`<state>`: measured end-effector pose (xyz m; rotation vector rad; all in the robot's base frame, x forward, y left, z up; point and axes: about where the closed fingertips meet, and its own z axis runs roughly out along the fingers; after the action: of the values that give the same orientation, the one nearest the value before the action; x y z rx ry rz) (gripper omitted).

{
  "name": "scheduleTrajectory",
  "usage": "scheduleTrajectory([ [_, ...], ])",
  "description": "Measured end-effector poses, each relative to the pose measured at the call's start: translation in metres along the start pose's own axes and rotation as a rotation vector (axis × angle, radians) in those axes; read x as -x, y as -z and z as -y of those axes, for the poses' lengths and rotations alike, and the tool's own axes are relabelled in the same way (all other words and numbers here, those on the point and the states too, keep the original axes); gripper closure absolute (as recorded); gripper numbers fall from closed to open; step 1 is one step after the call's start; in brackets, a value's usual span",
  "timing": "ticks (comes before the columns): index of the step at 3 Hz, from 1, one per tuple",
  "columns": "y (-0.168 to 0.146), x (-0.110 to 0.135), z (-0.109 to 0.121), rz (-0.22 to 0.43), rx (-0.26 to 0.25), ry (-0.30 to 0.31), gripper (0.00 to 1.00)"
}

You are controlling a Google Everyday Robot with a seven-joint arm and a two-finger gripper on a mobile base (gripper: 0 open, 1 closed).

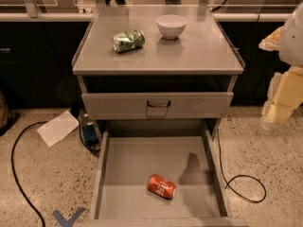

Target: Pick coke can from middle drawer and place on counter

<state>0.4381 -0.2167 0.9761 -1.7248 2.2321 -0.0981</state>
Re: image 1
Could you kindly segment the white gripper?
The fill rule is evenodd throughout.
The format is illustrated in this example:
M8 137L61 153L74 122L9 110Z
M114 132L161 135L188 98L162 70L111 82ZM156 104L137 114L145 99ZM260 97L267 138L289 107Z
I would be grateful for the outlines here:
M280 49L282 26L262 39L258 47L265 51ZM260 125L267 131L281 127L303 103L303 68L291 66L285 73L274 73L261 112Z

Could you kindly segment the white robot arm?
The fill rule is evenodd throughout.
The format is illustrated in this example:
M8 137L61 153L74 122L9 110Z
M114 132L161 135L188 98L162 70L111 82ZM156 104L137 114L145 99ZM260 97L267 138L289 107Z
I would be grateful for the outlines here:
M270 131L283 125L303 103L303 4L258 47L277 51L280 60L290 65L285 73L274 73L263 105L260 124Z

